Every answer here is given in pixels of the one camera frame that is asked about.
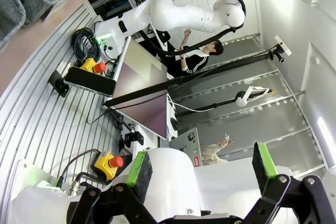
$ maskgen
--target white wall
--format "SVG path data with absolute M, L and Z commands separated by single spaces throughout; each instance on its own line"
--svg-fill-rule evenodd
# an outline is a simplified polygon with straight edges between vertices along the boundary
M 312 2 L 320 3 L 313 7 Z M 279 35 L 293 54 L 279 66 L 293 91 L 305 89 L 302 108 L 318 138 L 328 166 L 336 155 L 336 5 L 334 0 L 260 0 L 265 48 Z M 327 128 L 318 125 L 323 118 Z
M 203 9 L 210 9 L 213 10 L 213 5 L 217 0 L 175 0 L 174 3 L 176 6 L 185 6 L 185 5 L 192 5 L 197 6 Z M 259 32 L 259 21 L 257 15 L 257 4 L 255 0 L 244 0 L 247 10 L 247 16 L 244 23 L 244 27 L 238 30 L 235 33 L 230 33 L 222 37 L 221 41 L 227 41 L 235 38 L 239 38 L 245 35 L 250 35 Z M 169 33 L 171 34 L 170 42 L 175 46 L 178 47 L 181 44 L 181 41 L 184 37 L 184 30 L 185 28 L 178 28 L 174 30 L 170 30 Z M 215 33 L 204 33 L 202 31 L 192 31 L 188 45 L 193 45 L 195 43 L 201 42 L 207 38 L 214 36 Z

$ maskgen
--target smartphone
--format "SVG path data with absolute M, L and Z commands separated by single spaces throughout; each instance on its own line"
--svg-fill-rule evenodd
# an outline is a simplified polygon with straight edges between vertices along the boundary
M 116 81 L 81 68 L 71 67 L 64 76 L 64 83 L 80 89 L 112 97 L 116 88 Z

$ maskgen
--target black pole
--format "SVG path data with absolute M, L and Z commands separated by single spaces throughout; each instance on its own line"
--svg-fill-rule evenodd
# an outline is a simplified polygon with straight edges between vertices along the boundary
M 232 70 L 232 69 L 235 69 L 235 68 L 239 68 L 239 67 L 242 67 L 242 66 L 245 66 L 245 65 L 256 63 L 256 62 L 259 62 L 259 61 L 262 61 L 262 60 L 265 60 L 265 59 L 269 59 L 270 57 L 271 57 L 271 55 L 267 52 L 267 53 L 264 53 L 262 55 L 256 55 L 256 56 L 251 56 L 251 57 L 240 59 L 240 60 L 235 60 L 235 61 L 229 62 L 227 64 L 224 64 L 220 67 L 214 68 L 212 70 L 208 70 L 208 72 L 199 72 L 199 73 L 191 74 L 190 76 L 177 77 L 177 78 L 174 78 L 172 80 L 150 86 L 148 88 L 140 89 L 138 91 L 134 91 L 132 93 L 122 95 L 120 97 L 117 97 L 117 98 L 106 101 L 103 105 L 106 106 L 106 107 L 115 106 L 115 105 L 118 105 L 120 103 L 128 102 L 128 101 L 140 98 L 140 97 L 144 97 L 144 96 L 149 95 L 149 94 L 154 94 L 154 93 L 160 92 L 162 90 L 166 90 L 166 89 L 172 88 L 174 86 L 178 86 L 178 85 L 187 83 L 187 82 L 192 81 L 196 78 L 198 79 L 198 78 L 211 76 L 213 74 L 225 72 L 225 71 Z
M 260 92 L 257 92 L 257 93 L 252 93 L 252 94 L 249 95 L 249 98 L 257 97 L 258 95 L 262 95 L 264 93 L 265 93 L 264 91 L 260 91 Z M 240 91 L 240 92 L 238 92 L 238 94 L 236 95 L 235 98 L 232 98 L 232 99 L 224 101 L 224 102 L 214 103 L 212 105 L 207 105 L 207 106 L 203 106 L 203 107 L 194 109 L 194 110 L 199 110 L 199 111 L 191 111 L 191 110 L 183 111 L 183 112 L 177 113 L 176 117 L 184 116 L 184 115 L 189 115 L 189 114 L 193 114 L 193 113 L 200 113 L 200 112 L 202 112 L 202 110 L 214 109 L 214 108 L 217 108 L 219 106 L 223 106 L 223 105 L 227 105 L 227 104 L 230 104 L 230 103 L 234 103 L 237 100 L 238 96 L 241 97 L 241 96 L 244 96 L 244 94 L 245 94 L 244 91 Z

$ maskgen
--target person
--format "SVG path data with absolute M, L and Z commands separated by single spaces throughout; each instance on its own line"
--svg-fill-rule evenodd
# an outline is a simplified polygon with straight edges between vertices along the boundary
M 180 50 L 187 48 L 186 43 L 191 34 L 191 30 L 184 32 L 184 39 L 180 45 Z M 167 42 L 168 51 L 176 49 Z M 211 42 L 202 48 L 187 52 L 183 55 L 166 56 L 158 54 L 162 63 L 167 67 L 167 71 L 173 77 L 188 76 L 205 67 L 210 55 L 220 55 L 223 53 L 223 45 L 219 40 Z
M 229 146 L 233 142 L 233 139 L 225 134 L 223 140 L 221 140 L 218 144 L 211 144 L 207 146 L 202 152 L 202 164 L 203 165 L 215 165 L 222 164 L 228 162 L 225 159 L 221 159 L 217 156 L 217 152 L 223 149 L 226 146 Z

